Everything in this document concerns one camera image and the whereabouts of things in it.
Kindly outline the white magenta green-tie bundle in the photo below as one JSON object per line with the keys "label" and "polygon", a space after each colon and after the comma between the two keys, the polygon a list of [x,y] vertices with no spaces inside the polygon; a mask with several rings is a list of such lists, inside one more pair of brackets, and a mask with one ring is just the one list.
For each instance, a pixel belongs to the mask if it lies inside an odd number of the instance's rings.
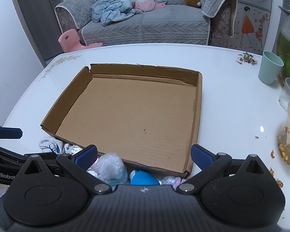
{"label": "white magenta green-tie bundle", "polygon": [[76,153],[82,151],[82,148],[77,145],[71,145],[69,143],[66,143],[64,145],[64,150],[66,154],[75,155]]}

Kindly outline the bubble wrap teal-tie bundle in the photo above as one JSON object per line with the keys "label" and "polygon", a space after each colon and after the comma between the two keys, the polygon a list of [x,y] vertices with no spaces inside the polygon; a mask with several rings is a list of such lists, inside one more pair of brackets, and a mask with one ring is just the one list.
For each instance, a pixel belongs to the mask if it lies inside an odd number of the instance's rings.
{"label": "bubble wrap teal-tie bundle", "polygon": [[110,186],[126,184],[128,173],[122,159],[116,153],[106,153],[91,166],[97,177]]}

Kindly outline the pastel striped bundle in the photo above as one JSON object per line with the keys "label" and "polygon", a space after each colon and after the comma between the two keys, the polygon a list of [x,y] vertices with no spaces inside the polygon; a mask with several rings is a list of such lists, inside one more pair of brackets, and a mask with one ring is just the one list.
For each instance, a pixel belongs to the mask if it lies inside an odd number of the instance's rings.
{"label": "pastel striped bundle", "polygon": [[174,176],[165,176],[162,180],[161,180],[161,184],[162,185],[171,185],[175,190],[177,189],[177,187],[184,183],[186,181],[186,179],[182,179],[180,177],[174,177]]}

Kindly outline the large white knit sock bundle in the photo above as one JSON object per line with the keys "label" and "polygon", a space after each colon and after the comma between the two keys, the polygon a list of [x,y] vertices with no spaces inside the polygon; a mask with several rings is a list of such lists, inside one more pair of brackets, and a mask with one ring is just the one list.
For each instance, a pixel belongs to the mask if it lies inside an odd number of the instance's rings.
{"label": "large white knit sock bundle", "polygon": [[42,138],[38,143],[43,153],[55,152],[55,154],[65,153],[64,143],[54,137]]}

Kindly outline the blue white sock bundle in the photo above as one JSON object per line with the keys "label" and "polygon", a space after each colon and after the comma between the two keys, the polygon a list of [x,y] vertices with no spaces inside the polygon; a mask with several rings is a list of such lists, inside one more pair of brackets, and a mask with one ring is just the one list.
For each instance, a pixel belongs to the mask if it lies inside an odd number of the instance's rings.
{"label": "blue white sock bundle", "polygon": [[133,170],[129,179],[131,185],[160,185],[155,177],[144,171]]}

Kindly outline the brown cardboard tray box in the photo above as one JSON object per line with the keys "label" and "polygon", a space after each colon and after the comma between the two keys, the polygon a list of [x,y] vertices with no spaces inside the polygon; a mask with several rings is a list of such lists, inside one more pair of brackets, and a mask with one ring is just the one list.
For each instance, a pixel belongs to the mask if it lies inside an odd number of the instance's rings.
{"label": "brown cardboard tray box", "polygon": [[198,71],[134,64],[84,67],[41,123],[49,135],[129,166],[188,177],[202,102]]}

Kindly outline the pile of seed shells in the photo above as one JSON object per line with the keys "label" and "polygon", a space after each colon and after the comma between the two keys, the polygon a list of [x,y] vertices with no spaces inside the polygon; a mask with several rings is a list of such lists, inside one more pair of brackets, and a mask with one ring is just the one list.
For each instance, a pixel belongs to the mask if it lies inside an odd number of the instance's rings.
{"label": "pile of seed shells", "polygon": [[254,58],[254,56],[248,52],[244,52],[243,54],[238,55],[238,59],[236,61],[239,64],[242,63],[249,63],[253,66],[257,65],[257,60]]}

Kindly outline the clear plastic cup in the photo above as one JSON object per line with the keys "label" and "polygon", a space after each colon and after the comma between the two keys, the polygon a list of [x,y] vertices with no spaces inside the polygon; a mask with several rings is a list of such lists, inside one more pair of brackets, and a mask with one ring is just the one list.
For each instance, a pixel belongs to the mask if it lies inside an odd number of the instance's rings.
{"label": "clear plastic cup", "polygon": [[288,109],[290,103],[290,78],[285,78],[285,84],[283,90],[278,99],[279,105],[284,109]]}

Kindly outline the mint green cup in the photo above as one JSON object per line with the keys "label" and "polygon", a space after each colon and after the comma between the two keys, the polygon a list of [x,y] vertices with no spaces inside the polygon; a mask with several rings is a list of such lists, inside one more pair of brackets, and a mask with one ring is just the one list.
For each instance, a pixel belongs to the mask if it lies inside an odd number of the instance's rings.
{"label": "mint green cup", "polygon": [[284,66],[283,60],[270,51],[263,51],[258,77],[264,84],[272,84]]}

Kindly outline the grey door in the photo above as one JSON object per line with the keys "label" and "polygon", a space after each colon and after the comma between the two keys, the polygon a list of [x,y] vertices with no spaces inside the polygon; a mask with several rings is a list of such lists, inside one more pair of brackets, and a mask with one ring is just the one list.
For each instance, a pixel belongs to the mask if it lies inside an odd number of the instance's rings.
{"label": "grey door", "polygon": [[24,21],[44,58],[48,60],[61,54],[58,38],[62,34],[54,8],[62,0],[17,0]]}

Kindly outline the grey sofa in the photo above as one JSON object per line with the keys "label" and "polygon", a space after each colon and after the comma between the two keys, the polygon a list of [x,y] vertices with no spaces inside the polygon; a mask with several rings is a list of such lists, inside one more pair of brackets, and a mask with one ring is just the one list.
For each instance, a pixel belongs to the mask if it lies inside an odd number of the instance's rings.
{"label": "grey sofa", "polygon": [[214,18],[185,0],[167,0],[165,7],[102,26],[91,20],[97,0],[66,0],[55,7],[62,32],[75,29],[85,44],[104,46],[140,43],[201,44],[226,47],[230,29],[231,0],[226,0]]}

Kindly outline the light blue blanket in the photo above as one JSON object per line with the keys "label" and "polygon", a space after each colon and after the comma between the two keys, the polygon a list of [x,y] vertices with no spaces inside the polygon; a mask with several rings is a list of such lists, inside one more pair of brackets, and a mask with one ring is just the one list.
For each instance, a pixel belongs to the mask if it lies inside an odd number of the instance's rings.
{"label": "light blue blanket", "polygon": [[[154,1],[164,2],[165,4],[168,2],[167,0]],[[101,23],[102,26],[108,26],[143,13],[134,9],[132,2],[133,0],[97,0],[91,6],[91,20],[94,23]]]}

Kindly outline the brown plush toy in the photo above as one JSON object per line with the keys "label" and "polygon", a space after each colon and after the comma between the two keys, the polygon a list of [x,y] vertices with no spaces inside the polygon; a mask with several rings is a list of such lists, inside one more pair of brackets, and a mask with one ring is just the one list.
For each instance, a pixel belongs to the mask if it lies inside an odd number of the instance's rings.
{"label": "brown plush toy", "polygon": [[185,0],[184,4],[191,7],[201,8],[201,0]]}

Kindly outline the pink clothing on sofa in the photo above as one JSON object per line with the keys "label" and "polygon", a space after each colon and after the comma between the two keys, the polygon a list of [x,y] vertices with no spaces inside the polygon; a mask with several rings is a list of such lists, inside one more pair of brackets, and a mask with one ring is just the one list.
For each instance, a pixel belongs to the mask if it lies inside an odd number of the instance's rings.
{"label": "pink clothing on sofa", "polygon": [[132,2],[132,7],[140,12],[150,12],[165,6],[164,2],[155,2],[154,0],[133,0]]}

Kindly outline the decorated fridge door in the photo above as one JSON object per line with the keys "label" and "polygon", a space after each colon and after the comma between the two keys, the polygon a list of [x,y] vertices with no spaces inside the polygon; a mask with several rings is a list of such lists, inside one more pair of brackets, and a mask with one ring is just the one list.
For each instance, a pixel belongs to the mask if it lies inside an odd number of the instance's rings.
{"label": "decorated fridge door", "polygon": [[262,54],[272,9],[272,0],[238,0],[234,37],[227,47]]}

